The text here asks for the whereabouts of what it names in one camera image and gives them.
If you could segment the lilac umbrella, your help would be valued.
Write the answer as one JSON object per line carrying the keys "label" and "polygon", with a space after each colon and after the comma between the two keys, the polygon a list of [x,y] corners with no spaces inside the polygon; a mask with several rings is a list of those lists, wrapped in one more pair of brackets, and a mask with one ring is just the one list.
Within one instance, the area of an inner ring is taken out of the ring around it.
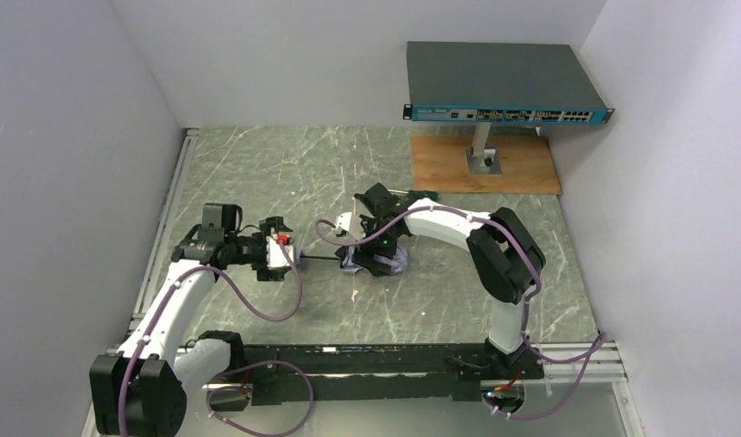
{"label": "lilac umbrella", "polygon": [[409,264],[408,250],[398,246],[391,257],[357,253],[355,248],[339,247],[331,256],[307,255],[303,249],[297,250],[296,264],[300,265],[305,259],[337,261],[342,272],[355,274],[368,272],[373,277],[389,277],[402,274]]}

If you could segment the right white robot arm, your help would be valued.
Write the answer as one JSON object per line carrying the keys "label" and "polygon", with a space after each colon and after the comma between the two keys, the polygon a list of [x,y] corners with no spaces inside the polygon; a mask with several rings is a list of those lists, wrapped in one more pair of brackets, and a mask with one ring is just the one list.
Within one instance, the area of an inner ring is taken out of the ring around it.
{"label": "right white robot arm", "polygon": [[375,277],[403,272],[408,251],[399,243],[401,236],[437,239],[463,249],[493,299],[487,352],[506,367],[525,354],[522,332],[528,314],[523,296],[535,285],[546,259],[511,209],[474,213],[445,207],[420,192],[395,195],[381,183],[354,197],[368,212],[338,217],[338,235],[360,241],[339,251],[344,267],[365,269]]}

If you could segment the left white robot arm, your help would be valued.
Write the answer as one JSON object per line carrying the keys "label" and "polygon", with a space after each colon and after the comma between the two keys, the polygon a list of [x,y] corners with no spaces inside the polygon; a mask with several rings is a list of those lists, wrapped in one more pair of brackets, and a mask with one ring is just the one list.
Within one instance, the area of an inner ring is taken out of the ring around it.
{"label": "left white robot arm", "polygon": [[114,352],[95,358],[89,380],[96,430],[109,436],[174,436],[188,398],[219,374],[248,365],[240,334],[209,330],[179,354],[199,304],[230,266],[248,265],[259,281],[282,281],[298,258],[281,216],[247,235],[243,210],[207,203],[201,221],[173,248],[167,276],[144,318]]}

